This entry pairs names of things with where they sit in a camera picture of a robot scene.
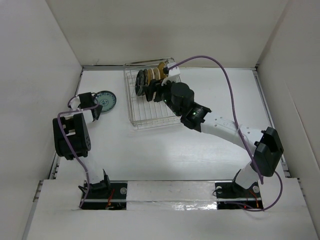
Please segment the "cream floral round plate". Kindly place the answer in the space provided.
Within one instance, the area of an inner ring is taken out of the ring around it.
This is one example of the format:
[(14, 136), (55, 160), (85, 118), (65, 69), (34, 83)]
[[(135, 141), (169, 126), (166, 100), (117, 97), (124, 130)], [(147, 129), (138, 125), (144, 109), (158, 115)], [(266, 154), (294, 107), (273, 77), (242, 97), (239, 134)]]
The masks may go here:
[(160, 73), (160, 70), (157, 67), (155, 67), (153, 69), (153, 73), (154, 73), (154, 79), (155, 80), (160, 80), (161, 79), (161, 73)]

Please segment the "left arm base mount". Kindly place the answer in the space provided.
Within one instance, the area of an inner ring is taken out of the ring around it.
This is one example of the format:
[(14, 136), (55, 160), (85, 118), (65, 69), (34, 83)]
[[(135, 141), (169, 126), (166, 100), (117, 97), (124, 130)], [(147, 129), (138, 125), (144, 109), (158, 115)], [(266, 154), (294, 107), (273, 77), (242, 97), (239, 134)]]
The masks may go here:
[(98, 190), (90, 193), (84, 200), (82, 210), (126, 210), (127, 209), (126, 181), (112, 181), (108, 190)]

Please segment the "yellow brown patterned plate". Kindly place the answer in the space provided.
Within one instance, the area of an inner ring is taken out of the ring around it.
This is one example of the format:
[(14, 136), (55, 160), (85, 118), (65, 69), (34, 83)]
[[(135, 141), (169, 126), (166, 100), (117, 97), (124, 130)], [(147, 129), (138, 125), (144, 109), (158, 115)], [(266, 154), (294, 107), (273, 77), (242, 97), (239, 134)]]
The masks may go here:
[(144, 73), (144, 85), (145, 86), (148, 86), (148, 69), (144, 69), (143, 70), (143, 73)]

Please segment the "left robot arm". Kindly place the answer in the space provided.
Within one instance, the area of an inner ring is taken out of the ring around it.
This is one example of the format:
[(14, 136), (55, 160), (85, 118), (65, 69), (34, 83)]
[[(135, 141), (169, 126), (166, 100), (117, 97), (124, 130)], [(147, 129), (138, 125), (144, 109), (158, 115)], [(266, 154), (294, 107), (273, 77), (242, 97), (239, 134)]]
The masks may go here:
[(67, 107), (69, 111), (60, 112), (52, 120), (55, 151), (59, 157), (76, 160), (81, 165), (86, 176), (86, 184), (79, 187), (83, 193), (107, 198), (112, 187), (106, 172), (103, 172), (103, 180), (97, 181), (93, 178), (94, 171), (81, 160), (88, 157), (92, 148), (87, 124), (99, 119), (102, 106), (94, 99), (93, 93), (86, 92), (72, 97)]

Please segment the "black round plate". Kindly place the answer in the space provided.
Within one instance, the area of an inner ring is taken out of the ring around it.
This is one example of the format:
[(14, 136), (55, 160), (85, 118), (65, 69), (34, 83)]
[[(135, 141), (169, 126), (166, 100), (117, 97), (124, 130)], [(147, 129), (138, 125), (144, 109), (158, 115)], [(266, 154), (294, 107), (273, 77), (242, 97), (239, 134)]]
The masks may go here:
[(138, 71), (135, 79), (136, 96), (140, 97), (144, 95), (144, 86), (145, 86), (144, 70), (141, 69)]

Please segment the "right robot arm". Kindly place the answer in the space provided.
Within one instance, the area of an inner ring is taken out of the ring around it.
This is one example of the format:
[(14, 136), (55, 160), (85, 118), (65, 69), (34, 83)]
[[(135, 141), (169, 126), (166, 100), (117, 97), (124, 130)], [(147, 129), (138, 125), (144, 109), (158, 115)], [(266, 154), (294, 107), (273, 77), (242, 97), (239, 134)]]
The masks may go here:
[(143, 86), (147, 101), (164, 102), (188, 129), (213, 135), (249, 151), (250, 162), (240, 169), (231, 184), (231, 191), (242, 197), (259, 179), (272, 177), (284, 149), (276, 129), (253, 129), (213, 113), (194, 101), (195, 93), (182, 82), (153, 79)]

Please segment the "white plate red characters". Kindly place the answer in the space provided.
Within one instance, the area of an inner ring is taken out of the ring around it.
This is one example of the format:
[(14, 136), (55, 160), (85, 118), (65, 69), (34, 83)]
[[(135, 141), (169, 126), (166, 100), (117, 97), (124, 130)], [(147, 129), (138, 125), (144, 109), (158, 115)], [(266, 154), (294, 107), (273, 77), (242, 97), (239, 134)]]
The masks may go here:
[(169, 59), (165, 60), (164, 63), (165, 63), (165, 67), (166, 67), (166, 68), (169, 68), (169, 67), (171, 67), (171, 65), (172, 65), (172, 62), (169, 61)]

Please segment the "round woven bamboo plate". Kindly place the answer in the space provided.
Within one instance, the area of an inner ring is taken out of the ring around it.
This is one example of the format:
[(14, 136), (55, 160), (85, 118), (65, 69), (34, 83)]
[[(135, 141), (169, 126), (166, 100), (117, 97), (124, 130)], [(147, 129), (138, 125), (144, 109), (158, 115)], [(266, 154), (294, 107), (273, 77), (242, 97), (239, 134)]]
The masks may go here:
[(164, 79), (168, 75), (168, 70), (166, 69), (166, 63), (165, 62), (160, 62), (157, 66), (159, 73), (160, 73), (160, 79)]

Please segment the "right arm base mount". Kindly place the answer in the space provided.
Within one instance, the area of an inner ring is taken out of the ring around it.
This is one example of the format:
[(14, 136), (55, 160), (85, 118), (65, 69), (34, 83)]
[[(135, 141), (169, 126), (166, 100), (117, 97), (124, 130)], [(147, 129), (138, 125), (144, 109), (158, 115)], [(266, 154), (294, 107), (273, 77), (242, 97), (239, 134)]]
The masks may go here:
[(236, 186), (231, 181), (214, 183), (212, 195), (216, 197), (218, 210), (235, 209), (263, 209), (263, 202), (258, 182), (254, 182), (248, 189)]

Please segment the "cream plate black patch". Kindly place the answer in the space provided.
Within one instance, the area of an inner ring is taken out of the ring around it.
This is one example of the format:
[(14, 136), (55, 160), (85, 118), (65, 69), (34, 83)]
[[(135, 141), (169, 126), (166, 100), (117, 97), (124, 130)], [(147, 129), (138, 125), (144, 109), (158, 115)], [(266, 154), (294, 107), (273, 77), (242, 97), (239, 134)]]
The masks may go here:
[(148, 72), (148, 85), (149, 85), (151, 81), (155, 79), (155, 73), (152, 68), (149, 68), (147, 72)]

